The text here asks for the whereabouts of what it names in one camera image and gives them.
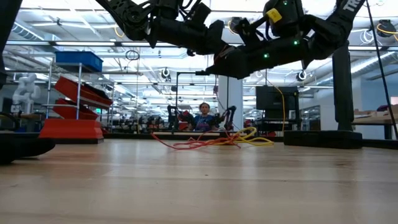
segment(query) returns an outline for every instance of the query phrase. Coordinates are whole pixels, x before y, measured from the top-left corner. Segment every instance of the person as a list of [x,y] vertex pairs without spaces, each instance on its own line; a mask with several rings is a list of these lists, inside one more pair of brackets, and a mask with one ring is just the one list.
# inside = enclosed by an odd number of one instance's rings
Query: person
[[190,125],[190,130],[194,130],[194,131],[203,131],[203,132],[207,132],[207,131],[211,131],[211,130],[217,130],[218,129],[218,125],[216,126],[210,126],[208,123],[209,121],[211,121],[214,116],[210,115],[210,105],[208,103],[201,103],[199,105],[199,110],[201,112],[201,115],[198,115],[196,117],[194,117],[195,123],[197,124],[197,126],[195,127],[195,129],[192,127],[192,125]]

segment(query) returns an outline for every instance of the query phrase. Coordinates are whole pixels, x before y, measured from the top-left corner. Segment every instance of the blue shirt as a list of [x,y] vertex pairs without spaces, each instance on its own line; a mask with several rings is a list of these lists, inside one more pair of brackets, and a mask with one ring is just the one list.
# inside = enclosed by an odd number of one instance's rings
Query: blue shirt
[[195,131],[203,131],[207,132],[211,130],[210,125],[208,124],[214,118],[212,115],[202,116],[198,115],[195,117],[195,123],[197,124]]

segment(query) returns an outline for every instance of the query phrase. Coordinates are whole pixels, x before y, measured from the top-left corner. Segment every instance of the red tray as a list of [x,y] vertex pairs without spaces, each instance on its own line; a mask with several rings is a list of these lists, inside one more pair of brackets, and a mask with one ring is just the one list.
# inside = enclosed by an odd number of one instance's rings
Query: red tray
[[[67,78],[60,77],[55,84],[54,88],[66,97],[71,99],[73,102],[77,102],[77,89],[78,84]],[[91,91],[89,88],[81,85],[80,86],[80,103],[89,106],[95,106],[96,108],[108,109],[112,105],[112,100],[104,99],[98,96],[96,93]]]
[[[73,101],[65,100],[59,98],[56,100],[55,104],[60,105],[76,105]],[[54,112],[62,116],[64,119],[76,119],[76,108],[64,107],[64,106],[54,106]],[[87,109],[85,106],[80,105],[79,108],[79,119],[97,119],[98,115],[91,110]]]

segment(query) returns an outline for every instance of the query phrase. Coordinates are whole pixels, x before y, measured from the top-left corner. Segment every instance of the blue crate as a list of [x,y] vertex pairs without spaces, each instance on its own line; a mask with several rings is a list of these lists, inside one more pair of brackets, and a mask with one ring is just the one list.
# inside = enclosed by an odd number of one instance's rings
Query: blue crate
[[79,63],[83,72],[102,72],[103,61],[93,52],[59,51],[55,53],[55,63],[70,72],[78,72]]

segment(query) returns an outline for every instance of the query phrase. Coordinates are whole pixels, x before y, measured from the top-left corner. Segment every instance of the white robot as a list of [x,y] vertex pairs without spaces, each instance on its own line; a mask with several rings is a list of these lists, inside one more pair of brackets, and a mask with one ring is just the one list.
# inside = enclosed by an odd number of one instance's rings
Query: white robot
[[12,96],[11,113],[31,114],[34,100],[40,98],[40,87],[35,85],[36,74],[24,75],[18,79],[19,84],[17,90]]

